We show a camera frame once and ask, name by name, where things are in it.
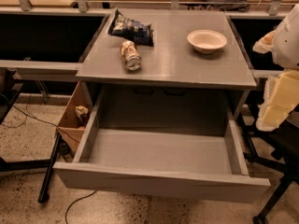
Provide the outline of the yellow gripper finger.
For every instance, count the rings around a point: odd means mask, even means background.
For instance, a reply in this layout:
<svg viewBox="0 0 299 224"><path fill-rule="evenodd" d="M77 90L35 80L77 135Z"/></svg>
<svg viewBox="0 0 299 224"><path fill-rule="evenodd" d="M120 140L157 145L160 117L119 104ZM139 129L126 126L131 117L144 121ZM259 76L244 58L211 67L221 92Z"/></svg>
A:
<svg viewBox="0 0 299 224"><path fill-rule="evenodd" d="M269 105L280 110L294 110L299 104L299 71L290 70L270 77Z"/></svg>
<svg viewBox="0 0 299 224"><path fill-rule="evenodd" d="M256 121L256 127L263 132L272 132L288 117L284 110L262 105Z"/></svg>

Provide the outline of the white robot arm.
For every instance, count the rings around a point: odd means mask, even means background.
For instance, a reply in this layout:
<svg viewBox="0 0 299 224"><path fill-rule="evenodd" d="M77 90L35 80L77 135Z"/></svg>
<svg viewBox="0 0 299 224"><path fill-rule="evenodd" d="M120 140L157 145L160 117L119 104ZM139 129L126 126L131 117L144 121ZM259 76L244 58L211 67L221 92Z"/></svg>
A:
<svg viewBox="0 0 299 224"><path fill-rule="evenodd" d="M293 7L276 30L257 41L253 50L270 51L273 63L284 69L267 79L256 121L258 130L272 132L299 105L299 6Z"/></svg>

